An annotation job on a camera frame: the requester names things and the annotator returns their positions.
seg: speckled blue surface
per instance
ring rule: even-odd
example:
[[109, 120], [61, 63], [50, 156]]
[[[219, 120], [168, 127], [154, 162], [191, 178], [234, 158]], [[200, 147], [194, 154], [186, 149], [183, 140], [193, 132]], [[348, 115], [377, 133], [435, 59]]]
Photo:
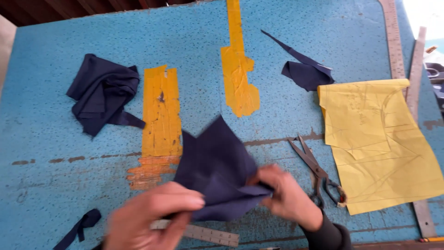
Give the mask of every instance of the speckled blue surface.
[[[414, 39], [400, 0], [397, 7], [405, 64], [409, 65]], [[229, 36], [223, 0], [18, 28], [0, 103], [2, 249], [50, 249], [88, 210], [99, 208], [106, 217], [137, 194], [129, 190], [125, 178], [129, 168], [139, 165], [138, 157], [125, 155], [140, 151], [141, 131], [106, 125], [92, 140], [81, 133], [71, 114], [73, 100], [65, 92], [85, 53], [137, 65], [141, 73], [164, 64], [177, 68], [182, 127], [197, 134], [222, 113], [242, 141], [323, 132], [316, 93], [307, 93], [280, 74], [283, 64], [293, 58], [260, 29], [333, 68], [337, 82], [390, 78], [384, 19], [377, 0], [241, 0], [241, 12], [246, 55], [255, 61], [248, 78], [258, 87], [261, 99], [260, 109], [242, 118], [236, 118], [225, 104], [220, 48], [229, 44]], [[143, 83], [126, 105], [128, 112], [139, 117], [142, 89]], [[444, 127], [429, 130], [423, 126], [424, 121], [439, 118], [430, 84], [423, 77], [419, 123], [442, 166]], [[338, 181], [330, 147], [322, 140], [307, 144]], [[312, 191], [309, 169], [288, 143], [247, 149], [259, 164], [281, 164], [307, 192]], [[170, 180], [172, 175], [163, 177]], [[327, 196], [325, 200], [326, 213], [348, 227], [353, 242], [420, 236], [410, 204], [351, 217]], [[443, 204], [442, 196], [429, 200], [441, 236]], [[100, 241], [104, 225], [105, 219], [86, 229], [86, 241], [76, 241], [70, 249], [92, 248]], [[240, 248], [307, 246], [298, 227], [262, 208], [234, 222], [201, 225], [240, 234]], [[191, 239], [184, 239], [179, 248], [198, 246], [227, 249]]]

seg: yellow tape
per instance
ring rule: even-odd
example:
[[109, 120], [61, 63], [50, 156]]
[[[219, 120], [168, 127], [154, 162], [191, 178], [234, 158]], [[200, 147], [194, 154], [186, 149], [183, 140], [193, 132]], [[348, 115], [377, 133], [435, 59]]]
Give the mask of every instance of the yellow tape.
[[160, 66], [145, 69], [143, 90], [142, 166], [129, 169], [133, 190], [146, 190], [162, 181], [161, 174], [174, 173], [170, 164], [178, 164], [182, 155], [179, 137], [179, 88], [176, 69]]
[[259, 90], [248, 84], [247, 72], [254, 60], [245, 56], [239, 0], [226, 0], [230, 46], [221, 48], [225, 99], [237, 117], [251, 115], [259, 109]]

